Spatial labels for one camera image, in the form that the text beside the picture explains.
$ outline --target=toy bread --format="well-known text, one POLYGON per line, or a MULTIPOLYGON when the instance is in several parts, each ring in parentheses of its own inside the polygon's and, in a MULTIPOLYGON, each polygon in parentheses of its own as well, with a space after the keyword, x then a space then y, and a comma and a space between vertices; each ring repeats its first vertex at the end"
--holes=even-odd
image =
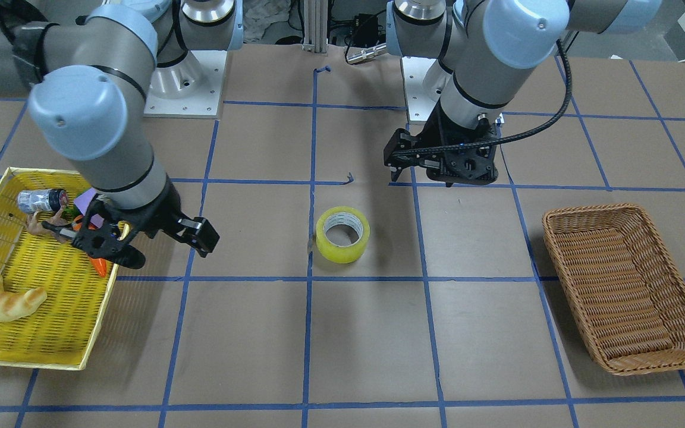
POLYGON ((38 306, 46 300, 46 290, 38 287, 27 292, 6 292, 4 280, 0 275, 0 322, 27 317, 38 309, 38 306))

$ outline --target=yellow tape roll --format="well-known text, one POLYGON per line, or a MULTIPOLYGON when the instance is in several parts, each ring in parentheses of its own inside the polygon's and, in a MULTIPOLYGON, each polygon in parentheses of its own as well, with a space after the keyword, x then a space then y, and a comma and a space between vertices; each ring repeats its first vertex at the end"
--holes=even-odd
POLYGON ((369 242, 369 222, 364 214, 350 206, 327 209, 316 221, 316 248, 326 260, 334 263, 351 263, 359 259, 369 242), (349 246, 338 246, 327 238, 326 233, 337 225, 346 225, 356 231, 359 239, 349 246))

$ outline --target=wicker basket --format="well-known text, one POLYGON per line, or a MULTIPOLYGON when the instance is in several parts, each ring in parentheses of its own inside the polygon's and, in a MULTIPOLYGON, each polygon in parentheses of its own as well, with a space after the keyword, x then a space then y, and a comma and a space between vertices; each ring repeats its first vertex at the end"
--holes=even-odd
POLYGON ((685 369, 685 283, 642 207, 554 209, 543 230, 599 366, 621 376, 685 369))
POLYGON ((74 171, 8 168, 0 181, 0 273, 5 289, 39 285, 47 298, 35 314, 0 322, 0 366, 81 370, 97 339, 118 266, 100 277, 80 250, 25 232, 17 193, 61 187, 71 200, 88 183, 74 171))

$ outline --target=yellow basket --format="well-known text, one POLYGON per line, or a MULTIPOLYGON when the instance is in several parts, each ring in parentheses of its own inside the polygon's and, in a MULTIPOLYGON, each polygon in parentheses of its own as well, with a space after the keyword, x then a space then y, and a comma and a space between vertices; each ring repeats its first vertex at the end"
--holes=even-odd
POLYGON ((0 322, 0 366, 82 370, 102 326, 118 266, 100 277, 87 255, 25 231, 17 209, 21 190, 62 188, 70 200, 89 184, 75 171, 8 168, 0 180, 0 273, 5 290, 43 285, 47 298, 35 314, 0 322))

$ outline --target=light blue joint cap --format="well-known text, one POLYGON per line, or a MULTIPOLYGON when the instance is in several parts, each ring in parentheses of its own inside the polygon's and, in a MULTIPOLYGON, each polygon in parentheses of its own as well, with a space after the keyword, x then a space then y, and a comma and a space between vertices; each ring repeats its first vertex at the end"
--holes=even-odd
POLYGON ((122 0, 120 4, 143 14, 148 21, 155 22, 171 7, 171 0, 122 0))
POLYGON ((234 2, 234 32, 231 33, 231 41, 227 51, 238 51, 242 49, 245 41, 245 26, 242 23, 242 0, 234 2))
POLYGON ((498 60, 525 70, 551 54, 569 19, 563 0, 489 0, 483 35, 498 60))
POLYGON ((602 34, 635 33, 644 28, 660 9, 662 0, 628 0, 623 10, 602 34))
POLYGON ((155 32, 155 28, 152 27, 150 21, 141 13, 124 5, 101 5, 89 14, 86 21, 88 22, 95 17, 106 17, 128 28, 130 32, 135 33, 147 45, 147 49, 150 49, 152 59, 157 63, 158 33, 155 32))
POLYGON ((464 12, 464 0, 456 0, 454 2, 454 17, 456 17, 457 21, 461 21, 461 14, 464 12))
POLYGON ((74 161, 105 155, 125 132, 123 95, 102 71, 69 65, 30 91, 28 111, 56 152, 74 161))
POLYGON ((385 41, 388 44, 388 54, 403 56, 398 43, 398 34, 395 32, 395 11, 392 9, 392 0, 388 2, 388 22, 385 24, 385 41))

